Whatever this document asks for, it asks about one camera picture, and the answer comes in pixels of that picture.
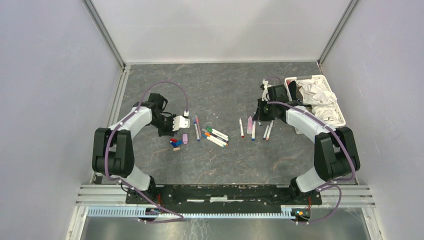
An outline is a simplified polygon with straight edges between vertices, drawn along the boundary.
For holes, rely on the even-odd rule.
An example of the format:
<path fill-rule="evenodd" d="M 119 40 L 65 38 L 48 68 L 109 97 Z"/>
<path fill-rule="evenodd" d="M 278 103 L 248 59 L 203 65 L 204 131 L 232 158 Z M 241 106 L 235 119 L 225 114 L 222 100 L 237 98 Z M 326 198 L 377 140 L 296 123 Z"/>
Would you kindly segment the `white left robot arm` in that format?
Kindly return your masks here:
<path fill-rule="evenodd" d="M 135 104 L 119 122 L 94 132 L 92 170 L 139 189 L 137 196 L 145 204 L 156 200 L 157 190 L 151 186 L 152 177 L 135 166 L 133 139 L 145 126 L 157 128 L 159 137 L 174 136 L 176 115 L 165 111 L 167 104 L 165 97 L 151 93 L 146 102 Z"/>

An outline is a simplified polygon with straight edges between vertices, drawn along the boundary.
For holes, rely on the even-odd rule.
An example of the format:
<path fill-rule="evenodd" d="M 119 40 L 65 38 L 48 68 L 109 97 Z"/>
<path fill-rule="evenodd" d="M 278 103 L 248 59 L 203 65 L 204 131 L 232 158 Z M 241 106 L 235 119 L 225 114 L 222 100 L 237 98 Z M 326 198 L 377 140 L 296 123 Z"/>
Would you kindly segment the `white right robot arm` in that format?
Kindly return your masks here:
<path fill-rule="evenodd" d="M 284 85 L 260 86 L 262 97 L 257 100 L 253 120 L 271 122 L 281 120 L 299 129 L 314 144 L 313 166 L 290 183 L 289 199 L 302 204 L 309 192 L 328 189 L 330 185 L 355 179 L 360 159 L 353 131 L 336 127 L 314 116 L 298 100 L 290 100 Z"/>

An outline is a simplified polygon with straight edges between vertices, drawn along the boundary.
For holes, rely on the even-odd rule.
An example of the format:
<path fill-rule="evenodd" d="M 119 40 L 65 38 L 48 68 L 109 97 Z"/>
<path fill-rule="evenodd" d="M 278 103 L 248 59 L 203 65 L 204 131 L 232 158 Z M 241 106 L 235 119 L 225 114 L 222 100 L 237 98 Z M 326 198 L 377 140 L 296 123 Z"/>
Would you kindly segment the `white acrylic marker peach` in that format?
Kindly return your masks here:
<path fill-rule="evenodd" d="M 273 125 L 274 125 L 274 121 L 272 120 L 271 123 L 267 127 L 267 131 L 266 131 L 266 135 L 265 135 L 265 140 L 267 140 L 267 141 L 270 139 L 270 135 L 271 135 Z"/>

